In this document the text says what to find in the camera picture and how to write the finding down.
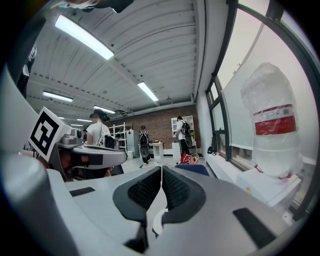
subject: ceiling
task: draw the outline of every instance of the ceiling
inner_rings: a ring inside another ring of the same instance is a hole
[[[90,31],[114,57],[105,60],[55,28],[60,14]],[[52,9],[36,41],[27,101],[37,112],[46,106],[69,119],[88,119],[94,105],[131,113],[190,102],[198,59],[195,15],[191,0],[135,0],[121,13]],[[142,81],[159,99],[156,104],[137,86]],[[73,102],[50,100],[43,91]]]

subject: red bag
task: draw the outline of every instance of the red bag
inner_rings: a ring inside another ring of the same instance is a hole
[[[196,165],[197,159],[193,155],[183,153],[181,156],[181,165]]]

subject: floor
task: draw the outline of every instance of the floor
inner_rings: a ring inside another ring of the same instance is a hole
[[[162,159],[152,158],[148,164],[144,163],[142,168],[149,168],[152,166],[163,166],[163,165],[175,166],[177,164],[177,161],[178,160],[173,159],[172,156],[165,156]],[[124,173],[133,172],[133,171],[139,169],[141,164],[142,164],[142,161],[140,158],[134,158],[131,160],[127,160],[126,162],[124,162],[122,164],[123,172]],[[199,158],[199,164],[206,166],[206,161],[204,160],[203,157]],[[208,169],[208,173],[210,176],[212,175],[212,173],[209,169]],[[165,195],[165,192],[163,191],[163,189],[161,188],[158,195],[155,197],[152,205],[150,206],[149,210],[146,212],[146,218],[147,218],[146,232],[147,232],[149,245],[151,245],[156,240],[155,234],[152,232],[153,220],[154,220],[155,216],[157,215],[157,213],[160,210],[165,209],[166,206],[167,206],[166,195]]]

